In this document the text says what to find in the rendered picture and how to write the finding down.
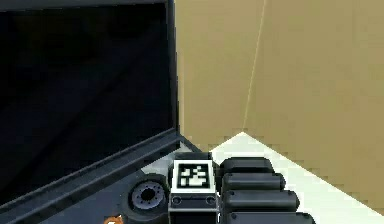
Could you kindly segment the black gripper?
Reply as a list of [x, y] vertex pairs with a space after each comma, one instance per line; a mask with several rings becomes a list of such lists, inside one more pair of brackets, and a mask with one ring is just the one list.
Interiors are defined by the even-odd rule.
[[169, 187], [162, 174], [145, 174], [127, 191], [128, 224], [168, 224]]

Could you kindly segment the dark grey television stand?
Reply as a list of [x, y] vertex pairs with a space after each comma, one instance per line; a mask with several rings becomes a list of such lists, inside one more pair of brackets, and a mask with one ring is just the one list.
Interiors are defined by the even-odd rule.
[[150, 173], [164, 175], [170, 193], [174, 160], [208, 160], [210, 158], [209, 153], [194, 152], [181, 143], [177, 150], [144, 166], [135, 174], [128, 175], [77, 204], [56, 213], [40, 224], [103, 224], [109, 216], [121, 216], [124, 224], [128, 224], [127, 191], [140, 177]]

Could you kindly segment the black television set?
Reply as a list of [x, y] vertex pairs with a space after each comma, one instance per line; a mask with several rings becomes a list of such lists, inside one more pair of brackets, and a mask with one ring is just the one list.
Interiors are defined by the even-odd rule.
[[175, 0], [0, 0], [0, 224], [40, 224], [173, 151]]

